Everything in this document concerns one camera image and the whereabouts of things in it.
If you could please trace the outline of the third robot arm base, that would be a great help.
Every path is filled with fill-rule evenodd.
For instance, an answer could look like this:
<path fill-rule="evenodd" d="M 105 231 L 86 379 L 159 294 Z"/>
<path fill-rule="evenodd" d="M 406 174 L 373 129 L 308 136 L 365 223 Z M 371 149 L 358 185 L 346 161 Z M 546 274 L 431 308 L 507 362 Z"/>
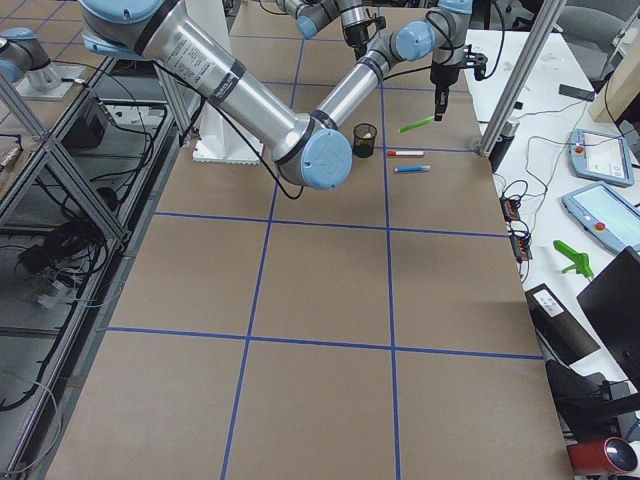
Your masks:
<path fill-rule="evenodd" d="M 61 100 L 85 67 L 53 62 L 36 34 L 26 27 L 1 32 L 1 77 L 31 100 Z"/>

